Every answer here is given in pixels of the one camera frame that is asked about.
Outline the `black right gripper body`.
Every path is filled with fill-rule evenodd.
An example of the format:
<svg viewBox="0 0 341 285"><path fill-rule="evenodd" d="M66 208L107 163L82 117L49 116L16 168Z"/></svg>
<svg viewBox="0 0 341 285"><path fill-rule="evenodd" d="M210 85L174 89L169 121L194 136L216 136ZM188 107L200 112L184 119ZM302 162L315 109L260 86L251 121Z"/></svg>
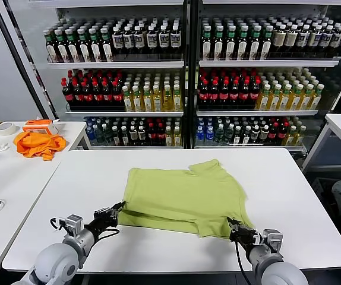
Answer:
<svg viewBox="0 0 341 285"><path fill-rule="evenodd" d="M231 242L238 242L241 245L255 245L258 240L258 232L243 224L232 224L229 239Z"/></svg>

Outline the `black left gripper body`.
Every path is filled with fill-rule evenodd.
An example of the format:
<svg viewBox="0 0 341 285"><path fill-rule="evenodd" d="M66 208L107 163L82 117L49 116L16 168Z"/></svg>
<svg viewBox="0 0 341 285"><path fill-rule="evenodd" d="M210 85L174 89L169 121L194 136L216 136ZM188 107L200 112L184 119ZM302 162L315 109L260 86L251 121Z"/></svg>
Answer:
<svg viewBox="0 0 341 285"><path fill-rule="evenodd" d="M118 225L118 218L114 218L109 208L96 210L93 215L97 222L96 227L100 230L106 230L108 227L116 227Z"/></svg>

